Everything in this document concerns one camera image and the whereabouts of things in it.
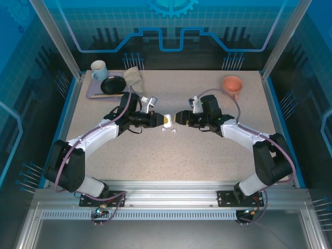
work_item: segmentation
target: robotic arm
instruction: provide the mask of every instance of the robotic arm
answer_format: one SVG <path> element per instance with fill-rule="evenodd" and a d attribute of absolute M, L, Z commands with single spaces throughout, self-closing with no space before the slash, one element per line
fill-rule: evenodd
<path fill-rule="evenodd" d="M 194 97 L 189 103 L 193 111 L 183 110 L 177 113 L 175 116 L 177 123 L 200 130 L 208 127 L 208 130 L 201 131 L 211 131 L 231 139 L 254 154 L 255 172 L 234 186 L 233 193 L 238 203 L 292 173 L 292 167 L 283 154 L 264 138 L 273 140 L 290 155 L 285 138 L 281 134 L 269 135 L 257 132 L 237 123 L 234 117 L 223 115 L 214 95 L 207 95 L 201 99 Z"/>
<path fill-rule="evenodd" d="M 128 109 L 121 118 L 115 122 L 107 124 L 110 120 L 114 120 L 122 113 L 128 101 L 130 101 Z M 163 116 L 162 114 L 149 111 L 151 107 L 154 107 L 156 102 L 157 99 L 155 97 L 150 99 L 143 97 L 142 100 L 140 100 L 140 97 L 137 94 L 131 94 L 129 100 L 129 94 L 125 93 L 121 98 L 116 113 L 112 111 L 107 114 L 95 127 L 97 129 L 93 129 L 95 131 L 67 142 L 58 140 L 53 144 L 46 164 L 46 170 L 44 173 L 45 178 L 51 182 L 56 181 L 60 165 L 63 162 L 65 155 L 77 143 L 77 141 L 80 141 L 64 165 L 59 180 L 59 186 L 69 192 L 77 191 L 89 194 L 93 197 L 107 198 L 108 186 L 85 174 L 86 159 L 103 144 L 124 133 L 130 128 L 130 126 L 152 128 L 169 122 L 166 117 L 167 115 Z M 136 108 L 138 104 L 140 105 L 140 111 L 137 112 Z"/>

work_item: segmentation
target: white mug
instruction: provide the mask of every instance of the white mug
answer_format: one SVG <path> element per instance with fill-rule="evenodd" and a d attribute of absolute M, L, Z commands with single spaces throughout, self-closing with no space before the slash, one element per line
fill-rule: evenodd
<path fill-rule="evenodd" d="M 93 70 L 91 75 L 92 79 L 104 80 L 108 77 L 106 63 L 104 61 L 94 61 L 91 64 L 91 69 Z"/>

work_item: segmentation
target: glass panel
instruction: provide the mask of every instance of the glass panel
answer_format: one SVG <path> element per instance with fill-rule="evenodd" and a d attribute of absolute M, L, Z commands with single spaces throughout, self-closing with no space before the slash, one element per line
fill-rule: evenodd
<path fill-rule="evenodd" d="M 29 1 L 3 4 L 0 234 L 1 248 L 14 248 L 73 77 Z"/>
<path fill-rule="evenodd" d="M 311 3 L 270 76 L 314 200 L 332 198 L 331 10 L 330 2 Z"/>
<path fill-rule="evenodd" d="M 261 70 L 297 2 L 48 0 L 46 5 L 82 70 L 97 58 L 112 69 L 144 59 L 144 69 Z"/>

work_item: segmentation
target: towel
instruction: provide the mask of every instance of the towel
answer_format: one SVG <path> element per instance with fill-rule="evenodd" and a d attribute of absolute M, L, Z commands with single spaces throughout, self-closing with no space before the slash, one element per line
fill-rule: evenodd
<path fill-rule="evenodd" d="M 128 87 L 132 87 L 134 91 L 139 95 L 144 95 L 143 79 L 137 66 L 132 67 L 123 73 L 123 78 Z"/>

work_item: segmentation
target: orange bowl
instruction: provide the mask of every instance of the orange bowl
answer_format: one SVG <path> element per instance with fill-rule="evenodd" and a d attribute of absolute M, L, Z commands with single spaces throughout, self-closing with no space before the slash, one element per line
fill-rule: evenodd
<path fill-rule="evenodd" d="M 242 80 L 236 76 L 227 76 L 223 80 L 223 89 L 236 100 L 239 98 L 239 93 L 242 90 L 242 87 Z"/>

